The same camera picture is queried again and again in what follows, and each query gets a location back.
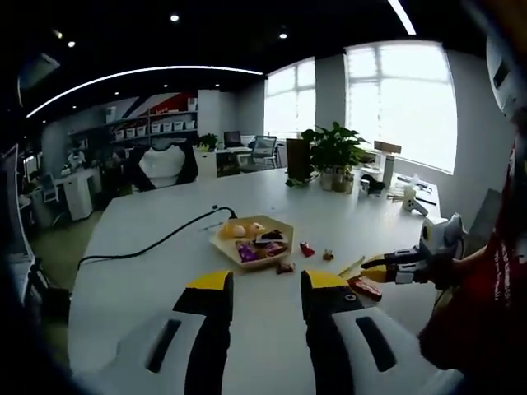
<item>person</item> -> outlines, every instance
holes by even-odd
[[[419,334],[421,353],[432,364],[458,369],[480,389],[496,386],[501,393],[507,386],[527,388],[527,201],[519,181],[527,172],[526,119],[515,119],[515,146],[492,236],[467,258],[431,264],[431,279],[447,279],[454,290]]]

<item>window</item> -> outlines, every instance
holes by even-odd
[[[295,138],[315,127],[315,60],[292,64],[268,75],[263,117],[266,134]]]
[[[370,144],[400,145],[401,157],[454,173],[457,109],[438,43],[394,41],[347,48],[346,126]]]

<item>white cabinet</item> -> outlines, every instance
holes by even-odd
[[[198,163],[198,180],[215,179],[217,177],[216,153],[194,152]]]

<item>gray floor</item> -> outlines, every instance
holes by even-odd
[[[73,290],[77,263],[101,215],[102,211],[94,211],[83,221],[41,231],[30,240],[33,252],[42,258],[42,269],[52,285]],[[55,360],[69,368],[67,324],[45,320],[43,330]]]

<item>cardboard box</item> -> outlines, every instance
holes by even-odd
[[[389,152],[390,154],[400,154],[402,151],[401,146],[395,144],[389,144],[388,142],[373,142],[373,147],[376,150]]]

